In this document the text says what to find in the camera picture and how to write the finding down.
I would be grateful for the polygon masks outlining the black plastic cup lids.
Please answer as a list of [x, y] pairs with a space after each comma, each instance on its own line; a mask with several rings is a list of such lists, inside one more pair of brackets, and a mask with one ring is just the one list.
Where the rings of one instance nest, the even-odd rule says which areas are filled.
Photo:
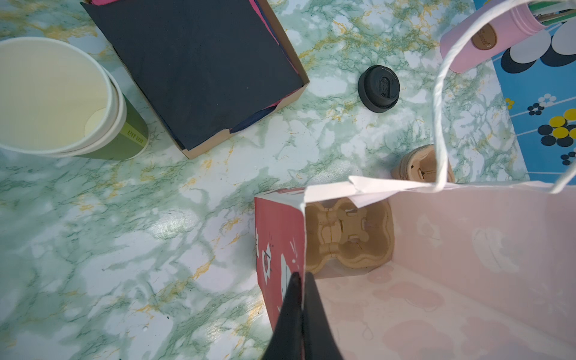
[[373, 113], [384, 113], [398, 102], [401, 84], [396, 73], [385, 66], [373, 65], [358, 79], [358, 95]]

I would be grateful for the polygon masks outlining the brown pulp cup carrier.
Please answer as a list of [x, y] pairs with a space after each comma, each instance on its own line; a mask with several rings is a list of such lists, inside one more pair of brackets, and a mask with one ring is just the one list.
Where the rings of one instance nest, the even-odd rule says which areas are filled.
[[348, 269], [367, 269], [392, 260], [392, 208], [382, 200], [357, 207], [351, 199], [312, 202], [305, 208], [306, 270], [318, 273], [330, 260]]
[[405, 154], [391, 171], [393, 179], [433, 183], [437, 179], [434, 145], [423, 145]]

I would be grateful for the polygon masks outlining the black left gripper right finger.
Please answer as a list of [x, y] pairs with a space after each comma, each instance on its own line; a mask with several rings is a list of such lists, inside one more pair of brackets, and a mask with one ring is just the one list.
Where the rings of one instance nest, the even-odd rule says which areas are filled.
[[314, 275], [310, 272], [304, 278], [302, 316], [304, 359], [343, 360], [332, 335]]

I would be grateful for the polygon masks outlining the white green paper cup stack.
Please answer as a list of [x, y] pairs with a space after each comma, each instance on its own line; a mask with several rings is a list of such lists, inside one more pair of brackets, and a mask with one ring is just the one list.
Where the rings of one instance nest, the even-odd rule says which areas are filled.
[[146, 122], [90, 55], [45, 37], [1, 42], [3, 149], [122, 161], [148, 143]]

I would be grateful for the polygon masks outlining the red white paper gift bag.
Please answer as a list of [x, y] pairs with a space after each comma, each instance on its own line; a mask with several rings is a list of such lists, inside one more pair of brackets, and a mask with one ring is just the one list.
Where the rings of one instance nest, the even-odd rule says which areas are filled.
[[306, 205], [389, 202], [391, 261], [351, 269], [332, 259], [313, 277], [343, 359], [573, 359], [575, 167], [553, 184], [449, 181], [443, 87], [450, 65], [488, 21], [444, 58], [433, 89], [433, 183], [352, 176], [255, 199], [256, 273], [275, 330], [292, 273], [306, 270]]

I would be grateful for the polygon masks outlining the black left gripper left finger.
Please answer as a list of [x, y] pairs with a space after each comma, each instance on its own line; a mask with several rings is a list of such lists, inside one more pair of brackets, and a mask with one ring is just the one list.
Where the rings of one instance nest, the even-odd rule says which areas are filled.
[[302, 281], [292, 273], [273, 335], [263, 360], [300, 360], [302, 358]]

